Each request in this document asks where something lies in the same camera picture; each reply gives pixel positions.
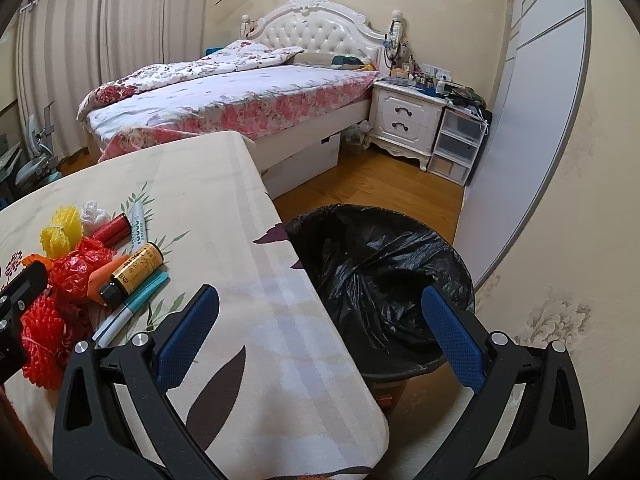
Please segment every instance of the white plastic bag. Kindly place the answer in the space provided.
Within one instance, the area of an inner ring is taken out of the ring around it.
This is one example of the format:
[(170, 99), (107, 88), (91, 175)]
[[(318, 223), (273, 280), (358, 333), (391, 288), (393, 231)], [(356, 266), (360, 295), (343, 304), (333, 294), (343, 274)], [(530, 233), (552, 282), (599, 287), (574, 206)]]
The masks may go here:
[(89, 200), (82, 206), (80, 213), (80, 223), (82, 224), (82, 232), (84, 236), (91, 236), (103, 225), (107, 225), (111, 221), (111, 215), (104, 209), (98, 208), (98, 203)]
[(342, 138), (347, 144), (352, 146), (361, 146), (364, 143), (364, 136), (371, 131), (369, 121), (362, 121), (360, 124), (354, 124), (341, 131)]

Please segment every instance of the nightstand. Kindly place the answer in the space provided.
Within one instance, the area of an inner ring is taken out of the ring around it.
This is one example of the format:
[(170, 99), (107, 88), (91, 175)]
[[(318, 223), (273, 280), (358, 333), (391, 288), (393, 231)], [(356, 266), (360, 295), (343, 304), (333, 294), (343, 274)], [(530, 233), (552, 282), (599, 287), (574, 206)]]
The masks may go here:
[(427, 171), (433, 142), (438, 133), (442, 110), (447, 102), (430, 97), (411, 87), (395, 86), (383, 81), (373, 85), (373, 99), (364, 148), (373, 142), (394, 156), (420, 160)]

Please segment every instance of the trash can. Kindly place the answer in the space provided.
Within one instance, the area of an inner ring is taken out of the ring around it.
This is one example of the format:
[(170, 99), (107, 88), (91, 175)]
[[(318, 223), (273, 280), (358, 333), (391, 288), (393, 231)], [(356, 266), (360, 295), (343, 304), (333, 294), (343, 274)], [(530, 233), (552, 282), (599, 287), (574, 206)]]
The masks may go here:
[(399, 383), (445, 362), (422, 316), (424, 288), (437, 283), (460, 309), (475, 304), (471, 276), (444, 238), (400, 213), (345, 204), (301, 215), (286, 231), (367, 383)]

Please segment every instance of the curtain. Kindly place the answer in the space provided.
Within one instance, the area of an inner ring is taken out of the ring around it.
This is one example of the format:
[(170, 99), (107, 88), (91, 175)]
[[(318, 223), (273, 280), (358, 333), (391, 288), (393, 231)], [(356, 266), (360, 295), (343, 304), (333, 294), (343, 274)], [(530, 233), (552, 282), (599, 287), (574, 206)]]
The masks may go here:
[(164, 0), (104, 0), (100, 24), (103, 82), (164, 62), (163, 5)]
[(164, 62), (204, 56), (202, 35), (206, 0), (164, 0)]
[(205, 0), (34, 0), (20, 13), (16, 79), (23, 129), (51, 108), (59, 158), (87, 145), (79, 104), (101, 84), (201, 57)]
[(37, 0), (20, 13), (16, 78), (23, 128), (33, 114), (42, 126), (51, 107), (54, 151), (59, 158), (86, 146), (76, 121), (84, 96), (100, 85), (100, 0)]

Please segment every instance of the table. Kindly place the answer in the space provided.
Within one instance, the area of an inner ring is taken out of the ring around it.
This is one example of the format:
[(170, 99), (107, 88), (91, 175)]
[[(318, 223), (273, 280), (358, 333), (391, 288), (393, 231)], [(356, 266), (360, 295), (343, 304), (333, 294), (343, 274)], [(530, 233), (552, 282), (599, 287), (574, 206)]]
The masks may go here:
[[(152, 299), (151, 319), (146, 312), (137, 317), (120, 342), (157, 326), (203, 283), (217, 288), (220, 316), (184, 382), (168, 393), (183, 421), (197, 399), (210, 403), (209, 418), (190, 427), (200, 439), (213, 439), (207, 455), (231, 480), (343, 471), (361, 478), (386, 450), (386, 420), (297, 268), (240, 134), (120, 156), (15, 202), (0, 212), (0, 286), (17, 253), (41, 251), (39, 233), (59, 206), (96, 200), (119, 213), (127, 199), (141, 196), (151, 216), (148, 237), (166, 253), (170, 281)], [(50, 464), (56, 394), (21, 374), (6, 391)], [(118, 392), (144, 455), (157, 460), (130, 399)]]

